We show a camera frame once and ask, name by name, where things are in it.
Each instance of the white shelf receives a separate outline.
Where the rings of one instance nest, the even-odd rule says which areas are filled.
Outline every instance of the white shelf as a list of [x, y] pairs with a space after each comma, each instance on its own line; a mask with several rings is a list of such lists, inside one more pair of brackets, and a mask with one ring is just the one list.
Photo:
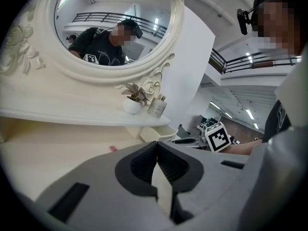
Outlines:
[[76, 100], [44, 98], [37, 96], [2, 96], [0, 116], [74, 125], [156, 127], [167, 125], [164, 116], [154, 118], [146, 108], [140, 114], [130, 115], [122, 107], [108, 108]]

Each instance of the black slot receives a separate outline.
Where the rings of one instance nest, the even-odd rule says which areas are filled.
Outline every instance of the black slot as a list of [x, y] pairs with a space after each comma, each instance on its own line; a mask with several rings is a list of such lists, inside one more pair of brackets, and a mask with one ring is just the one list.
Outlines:
[[75, 183], [48, 211], [54, 218], [66, 222], [89, 189], [89, 185]]
[[223, 161], [221, 163], [222, 165], [228, 166], [228, 167], [233, 167], [233, 168], [237, 168], [237, 169], [243, 169], [245, 164], [241, 164], [241, 163], [237, 163], [237, 162], [232, 162], [232, 161]]

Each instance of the neck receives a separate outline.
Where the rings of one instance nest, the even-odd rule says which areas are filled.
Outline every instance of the neck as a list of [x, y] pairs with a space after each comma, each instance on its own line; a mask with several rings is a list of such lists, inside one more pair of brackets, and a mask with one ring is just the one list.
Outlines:
[[113, 36], [111, 33], [109, 34], [109, 41], [113, 46], [119, 46], [118, 41], [116, 40], [115, 36]]

